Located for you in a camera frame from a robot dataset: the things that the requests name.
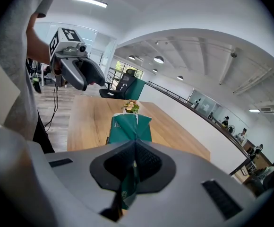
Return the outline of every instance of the ceiling light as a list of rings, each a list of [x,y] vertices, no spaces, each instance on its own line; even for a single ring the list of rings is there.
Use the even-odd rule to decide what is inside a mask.
[[[158,63],[160,63],[160,64],[163,64],[163,63],[164,63],[164,59],[163,59],[163,57],[160,56],[160,55],[156,56],[156,57],[154,58],[154,61],[155,61],[155,62],[158,62]]]
[[[260,112],[260,110],[258,110],[258,109],[250,109],[249,111],[252,112],[252,113],[259,113]]]
[[[103,8],[106,8],[107,5],[108,5],[105,2],[100,2],[100,1],[97,1],[97,0],[76,0],[76,1],[92,3],[92,4],[98,5],[98,6],[103,7]]]

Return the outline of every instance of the gray sleeve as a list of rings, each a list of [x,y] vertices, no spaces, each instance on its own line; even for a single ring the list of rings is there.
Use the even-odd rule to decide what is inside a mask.
[[[36,10],[36,13],[38,13],[37,17],[46,17],[52,2],[53,0],[42,0],[41,4],[38,6]]]

